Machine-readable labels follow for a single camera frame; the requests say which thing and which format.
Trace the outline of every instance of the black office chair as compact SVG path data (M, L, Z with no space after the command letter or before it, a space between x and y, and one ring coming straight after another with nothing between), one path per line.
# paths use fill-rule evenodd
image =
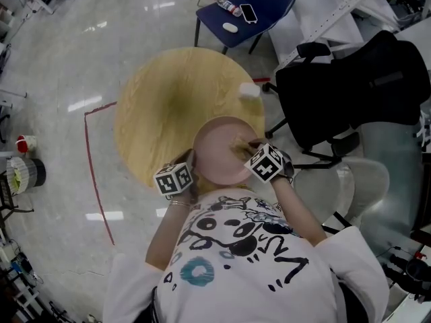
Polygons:
M268 139L289 124L303 154L324 164L299 164L295 168L331 168L359 146L359 134L334 139L350 127L366 122L416 124L420 104L430 96L428 71L417 48L397 40L388 31L379 32L354 54L331 64L311 63L331 52L325 44L300 44L303 63L275 74L277 85L266 83L263 91L278 93L285 118L265 133ZM333 156L312 152L312 147L328 141Z

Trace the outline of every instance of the cartoon print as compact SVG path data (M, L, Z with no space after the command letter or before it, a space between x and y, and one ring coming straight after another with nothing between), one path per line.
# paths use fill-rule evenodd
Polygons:
M196 216L185 225L177 246L187 243L190 250L204 250L218 245L223 248L222 251L219 251L220 257L227 261L223 265L225 270L232 268L236 257L245 257L252 266L252 264L260 262L259 255L266 254L270 247L271 250L275 247L275 251L271 251L274 262L297 264L284 279L276 279L275 285L268 284L269 290L276 292L277 289L284 288L284 285L287 285L308 264L308 259L287 257L290 255L288 255L289 248L284 246L285 236L289 234L296 236L296 234L286 220L280 217L265 201L255 199L257 207L267 211L272 210L273 213L248 208L246 204L250 200L250 197L236 200L221 196L218 198L218 202L212 203L206 208L200 207L201 212L197 212ZM213 212L220 209L223 209L224 212L222 215L218 215L219 219L216 220L216 214ZM230 233L226 233L226 230L229 231L226 229L227 227L231 228ZM175 254L171 264L181 256ZM213 281L214 267L208 260L196 257L181 268L180 277L192 285L204 287Z

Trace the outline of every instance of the wooden tabletop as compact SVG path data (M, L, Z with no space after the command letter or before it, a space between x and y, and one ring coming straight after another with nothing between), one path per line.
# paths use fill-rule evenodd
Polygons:
M211 118L241 118L263 137L261 99L238 98L239 85L251 82L240 65L213 50L160 53L129 80L117 104L114 139L120 156L141 182L154 187L156 171L191 148Z

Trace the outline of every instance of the bracelet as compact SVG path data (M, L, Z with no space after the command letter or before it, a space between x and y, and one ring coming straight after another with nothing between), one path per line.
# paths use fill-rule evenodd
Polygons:
M171 204L171 205L173 205L173 206L184 206L184 207L190 207L190 203L184 203L184 202L176 201L176 200L172 200L172 201L170 202L170 204Z

